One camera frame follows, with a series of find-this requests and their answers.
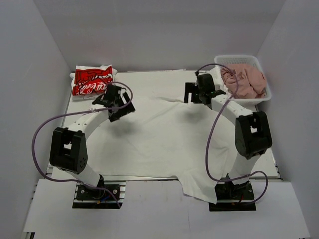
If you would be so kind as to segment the pink t-shirt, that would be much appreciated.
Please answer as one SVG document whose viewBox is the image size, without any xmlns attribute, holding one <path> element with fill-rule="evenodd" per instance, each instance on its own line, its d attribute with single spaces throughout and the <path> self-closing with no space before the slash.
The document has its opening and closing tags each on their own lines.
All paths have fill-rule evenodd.
<svg viewBox="0 0 319 239">
<path fill-rule="evenodd" d="M 221 77 L 228 89 L 229 93 L 236 99 L 258 99 L 266 95 L 267 79 L 260 70 L 249 64 L 229 64 L 229 69 L 235 73 L 238 80 L 230 73 L 230 71 L 222 67 Z"/>
</svg>

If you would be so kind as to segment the white t-shirt black graphic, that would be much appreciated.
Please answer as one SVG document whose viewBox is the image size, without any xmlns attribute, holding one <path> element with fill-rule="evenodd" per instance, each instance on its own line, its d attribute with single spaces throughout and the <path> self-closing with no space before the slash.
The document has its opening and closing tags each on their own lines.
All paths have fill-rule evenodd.
<svg viewBox="0 0 319 239">
<path fill-rule="evenodd" d="M 231 169 L 234 125 L 215 111 L 169 98 L 137 97 L 134 113 L 104 122 L 89 137 L 89 164 L 102 175 L 175 177 L 183 192 L 215 203 L 217 179 Z"/>
</svg>

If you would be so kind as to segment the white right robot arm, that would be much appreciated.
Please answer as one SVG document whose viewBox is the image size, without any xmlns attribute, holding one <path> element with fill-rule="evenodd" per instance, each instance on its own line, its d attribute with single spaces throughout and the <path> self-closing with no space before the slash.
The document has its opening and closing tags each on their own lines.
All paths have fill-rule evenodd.
<svg viewBox="0 0 319 239">
<path fill-rule="evenodd" d="M 194 83 L 186 82 L 184 102 L 203 104 L 218 114 L 210 130 L 211 141 L 217 122 L 221 116 L 235 126 L 235 147 L 237 155 L 225 179 L 214 178 L 209 171 L 208 177 L 215 182 L 231 183 L 234 188 L 242 188 L 250 176 L 257 174 L 253 168 L 259 158 L 272 146 L 272 137 L 267 115 L 263 111 L 254 112 L 233 101 L 222 90 L 217 90 L 210 74 L 195 73 Z"/>
</svg>

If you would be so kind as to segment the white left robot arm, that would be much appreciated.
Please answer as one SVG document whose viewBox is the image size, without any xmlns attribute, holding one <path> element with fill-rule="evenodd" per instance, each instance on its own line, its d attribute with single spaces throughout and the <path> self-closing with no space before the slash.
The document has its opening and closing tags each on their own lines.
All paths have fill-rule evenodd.
<svg viewBox="0 0 319 239">
<path fill-rule="evenodd" d="M 109 84 L 92 103 L 87 113 L 71 125 L 53 131 L 49 162 L 65 171 L 91 191 L 104 188 L 104 178 L 88 164 L 87 139 L 102 124 L 114 122 L 135 112 L 132 90 L 128 86 Z"/>
</svg>

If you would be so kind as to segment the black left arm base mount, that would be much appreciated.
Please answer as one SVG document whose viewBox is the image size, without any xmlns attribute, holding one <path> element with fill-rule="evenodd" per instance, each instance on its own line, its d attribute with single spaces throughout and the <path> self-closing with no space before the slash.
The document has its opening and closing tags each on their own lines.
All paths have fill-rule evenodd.
<svg viewBox="0 0 319 239">
<path fill-rule="evenodd" d="M 108 189 L 116 198 L 120 206 L 125 197 L 125 182 L 104 182 L 104 187 Z M 119 209 L 117 202 L 110 193 L 104 190 L 91 190 L 84 185 L 77 184 L 73 209 Z"/>
</svg>

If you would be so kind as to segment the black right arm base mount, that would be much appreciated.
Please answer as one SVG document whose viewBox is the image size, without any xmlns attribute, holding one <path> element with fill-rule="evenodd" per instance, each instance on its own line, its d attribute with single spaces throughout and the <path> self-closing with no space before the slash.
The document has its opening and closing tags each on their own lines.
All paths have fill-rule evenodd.
<svg viewBox="0 0 319 239">
<path fill-rule="evenodd" d="M 215 180 L 217 202 L 209 203 L 210 212 L 248 212 L 256 211 L 256 202 L 252 185 L 248 178 L 240 184 L 226 178 Z"/>
</svg>

